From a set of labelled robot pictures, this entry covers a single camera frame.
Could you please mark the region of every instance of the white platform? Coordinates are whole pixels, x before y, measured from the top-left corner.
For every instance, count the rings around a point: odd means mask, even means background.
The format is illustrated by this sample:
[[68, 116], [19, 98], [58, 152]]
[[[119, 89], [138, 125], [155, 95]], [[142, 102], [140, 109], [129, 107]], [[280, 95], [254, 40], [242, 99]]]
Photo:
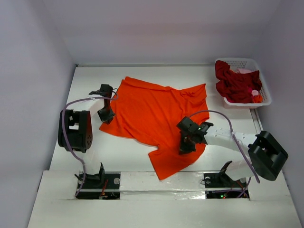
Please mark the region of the white platform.
[[[250, 110], [223, 108], [222, 99], [215, 89], [217, 80], [214, 67], [78, 67], [68, 101], [87, 97], [100, 84], [119, 87], [125, 76], [176, 89], [206, 83], [210, 110], [225, 113], [237, 132], [257, 132]], [[210, 114], [209, 121], [216, 126], [228, 128], [227, 121], [217, 114]], [[122, 178], [122, 183], [126, 183], [123, 184], [125, 190], [132, 192], [132, 189], [136, 189], [146, 191], [146, 194], [125, 194], [121, 200], [112, 201], [74, 199], [76, 178], [73, 174], [81, 170], [81, 165], [70, 153], [56, 145], [50, 171], [44, 172], [39, 187], [30, 228], [301, 227], [282, 174], [274, 182], [261, 180], [261, 184], [257, 184], [253, 179], [249, 186], [250, 201], [204, 199], [204, 188], [199, 185], [199, 177], [189, 180], [189, 175], [178, 173], [171, 177], [171, 182], [174, 182], [172, 189], [166, 185], [166, 180], [157, 184], [155, 174], [149, 178], [146, 173], [154, 171], [148, 157], [154, 148], [133, 139], [101, 132], [99, 126], [100, 120], [94, 116], [91, 149], [98, 154], [106, 171], [121, 171], [122, 176], [130, 176], [127, 182]], [[238, 152], [207, 146], [202, 156], [184, 171], [217, 171], [226, 161], [240, 159]], [[145, 185], [137, 181], [143, 176], [147, 176]], [[178, 191], [185, 193], [186, 197], [164, 194], [175, 194]]]

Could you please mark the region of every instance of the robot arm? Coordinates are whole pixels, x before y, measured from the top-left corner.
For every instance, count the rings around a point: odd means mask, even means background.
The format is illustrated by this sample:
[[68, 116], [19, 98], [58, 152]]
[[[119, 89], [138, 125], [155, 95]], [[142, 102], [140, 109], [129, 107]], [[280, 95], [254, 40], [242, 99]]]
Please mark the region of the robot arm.
[[[115, 114], [113, 113], [110, 100], [94, 99], [94, 97], [112, 97], [113, 88], [109, 85], [102, 84], [100, 89], [89, 93], [89, 99], [79, 102], [74, 109], [67, 109], [64, 116], [64, 128], [67, 134], [68, 141], [78, 157], [82, 157], [86, 165], [86, 183], [95, 184], [104, 182], [103, 165], [94, 158], [94, 150], [88, 150], [93, 142], [91, 117], [98, 114], [100, 120], [109, 124]], [[58, 129], [58, 144], [70, 151], [67, 147], [62, 126], [62, 111], [60, 113], [59, 129]], [[77, 176], [81, 181], [83, 174]]]
[[[197, 143], [217, 145], [239, 151], [233, 139], [233, 135], [235, 135], [256, 173], [266, 180], [276, 180], [288, 158], [287, 152], [266, 131], [261, 131], [257, 135], [232, 133], [230, 130], [217, 128], [208, 122], [198, 125], [188, 117], [184, 117], [177, 124], [177, 127], [181, 134], [180, 154], [195, 151]], [[244, 177], [251, 177], [253, 173], [245, 160], [240, 160], [237, 162], [228, 161], [222, 168], [221, 175], [227, 175], [229, 179], [236, 181]]]

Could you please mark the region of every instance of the laundry basket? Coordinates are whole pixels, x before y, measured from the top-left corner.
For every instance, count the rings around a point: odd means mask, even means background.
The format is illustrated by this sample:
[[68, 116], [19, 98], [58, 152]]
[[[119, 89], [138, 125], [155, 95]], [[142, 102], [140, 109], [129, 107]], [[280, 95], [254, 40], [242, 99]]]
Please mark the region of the laundry basket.
[[269, 90], [267, 88], [266, 82], [264, 80], [263, 74], [258, 67], [257, 63], [250, 58], [218, 58], [216, 61], [221, 60], [230, 65], [230, 69], [236, 70], [237, 68], [245, 68], [250, 71], [260, 71], [260, 80], [262, 82], [262, 88], [259, 91], [261, 94], [263, 101], [261, 103], [231, 103], [227, 100], [227, 98], [223, 97], [223, 104], [225, 108], [258, 108], [261, 106], [266, 106], [271, 104], [271, 97]]

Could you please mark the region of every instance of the orange cloth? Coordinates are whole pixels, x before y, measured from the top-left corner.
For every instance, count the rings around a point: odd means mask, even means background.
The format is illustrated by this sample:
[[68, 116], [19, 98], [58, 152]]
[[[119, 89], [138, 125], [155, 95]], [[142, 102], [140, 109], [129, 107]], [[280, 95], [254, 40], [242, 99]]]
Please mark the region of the orange cloth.
[[253, 102], [254, 103], [262, 103], [262, 101], [263, 101], [263, 97], [262, 97], [261, 94], [259, 94], [258, 96], [253, 97]]
[[[180, 131], [176, 127], [183, 117], [207, 110], [205, 84], [177, 90], [126, 77], [117, 91], [119, 98], [111, 102], [116, 116], [101, 131], [157, 146], [149, 157], [160, 180], [193, 164], [204, 152], [205, 145], [197, 144], [196, 151], [179, 155]], [[202, 123], [208, 113], [193, 117]]]

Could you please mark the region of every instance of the purple cable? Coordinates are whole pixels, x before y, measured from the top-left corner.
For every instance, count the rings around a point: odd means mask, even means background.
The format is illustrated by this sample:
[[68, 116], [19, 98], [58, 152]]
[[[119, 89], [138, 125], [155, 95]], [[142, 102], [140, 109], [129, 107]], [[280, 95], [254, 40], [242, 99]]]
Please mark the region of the purple cable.
[[66, 110], [67, 110], [67, 107], [74, 104], [74, 103], [77, 103], [77, 102], [81, 102], [81, 101], [89, 101], [89, 100], [92, 100], [92, 99], [105, 99], [105, 100], [116, 100], [118, 98], [118, 94], [116, 92], [113, 91], [113, 93], [116, 94], [116, 98], [109, 98], [109, 97], [103, 97], [103, 96], [96, 96], [96, 97], [88, 97], [88, 98], [83, 98], [83, 99], [79, 99], [79, 100], [75, 100], [75, 101], [72, 101], [68, 104], [66, 104], [66, 106], [64, 106], [63, 110], [62, 110], [62, 115], [61, 115], [61, 125], [62, 125], [62, 132], [63, 132], [63, 136], [65, 138], [65, 141], [66, 141], [66, 145], [68, 147], [68, 149], [70, 150], [71, 154], [74, 156], [74, 158], [76, 158], [78, 161], [81, 162], [82, 164], [82, 167], [83, 167], [83, 172], [84, 172], [84, 176], [82, 178], [82, 181], [81, 181], [81, 184], [79, 186], [79, 189], [77, 190], [76, 194], [75, 194], [75, 197], [79, 194], [80, 190], [82, 189], [82, 186], [85, 182], [85, 179], [86, 179], [86, 164], [85, 164], [85, 161], [81, 158], [79, 158], [75, 152], [73, 151], [72, 147], [71, 147], [71, 144], [70, 142], [68, 141], [68, 138], [67, 138], [67, 132], [66, 132], [66, 128], [65, 128], [65, 113], [66, 113]]
[[[243, 191], [243, 190], [239, 190], [239, 189], [218, 190], [218, 191], [213, 191], [212, 193], [221, 193], [221, 192], [227, 193], [227, 192], [230, 192], [230, 191]], [[240, 196], [242, 196], [243, 194], [245, 194], [246, 197], [249, 198], [248, 195], [247, 195], [247, 193], [245, 193], [245, 192], [242, 192], [241, 194], [239, 194], [239, 195], [237, 196], [237, 198], [240, 198]]]
[[[232, 123], [231, 123], [231, 121], [229, 120], [229, 118], [228, 118], [225, 114], [220, 113], [220, 112], [218, 112], [218, 111], [202, 110], [202, 111], [198, 111], [198, 112], [196, 112], [196, 113], [191, 114], [191, 115], [189, 116], [189, 118], [192, 117], [192, 116], [194, 116], [194, 115], [196, 115], [196, 114], [199, 114], [199, 113], [207, 113], [207, 112], [208, 112], [208, 113], [217, 113], [217, 114], [220, 114], [220, 115], [222, 115], [223, 117], [225, 117], [225, 118], [228, 120], [228, 123], [229, 123], [229, 126], [230, 126], [230, 130], [231, 130], [231, 132], [233, 133]], [[234, 141], [236, 142], [237, 147], [238, 147], [239, 151], [241, 152], [243, 158], [245, 159], [247, 165], [249, 166], [249, 168], [250, 168], [251, 171], [253, 172], [253, 175], [255, 176], [256, 181], [257, 181], [258, 183], [260, 183], [260, 179], [258, 178], [255, 169], [252, 167], [252, 165], [250, 164], [249, 160], [247, 159], [247, 157], [246, 157], [246, 155], [245, 155], [243, 149], [241, 148], [240, 144], [238, 143], [238, 140], [237, 140], [236, 136], [235, 136], [234, 134], [232, 134], [232, 137], [233, 137]]]
[[243, 191], [237, 196], [237, 198], [240, 198], [244, 193], [245, 191], [247, 190], [248, 186], [249, 186], [249, 183], [251, 181], [251, 177], [249, 177], [249, 180], [248, 180], [248, 183], [246, 185], [246, 187], [243, 189]]

